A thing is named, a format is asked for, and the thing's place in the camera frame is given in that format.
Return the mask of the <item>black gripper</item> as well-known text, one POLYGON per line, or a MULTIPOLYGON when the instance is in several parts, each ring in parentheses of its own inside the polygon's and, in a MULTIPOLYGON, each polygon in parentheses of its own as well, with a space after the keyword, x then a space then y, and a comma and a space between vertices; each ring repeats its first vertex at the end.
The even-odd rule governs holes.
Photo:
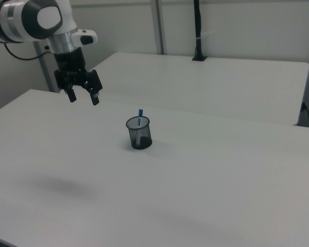
POLYGON ((93 105, 99 104, 99 91, 102 83, 96 70, 87 71, 82 49, 54 54, 58 69, 54 71, 59 89, 64 90, 70 102, 76 101, 73 86, 81 86, 88 91, 93 105))

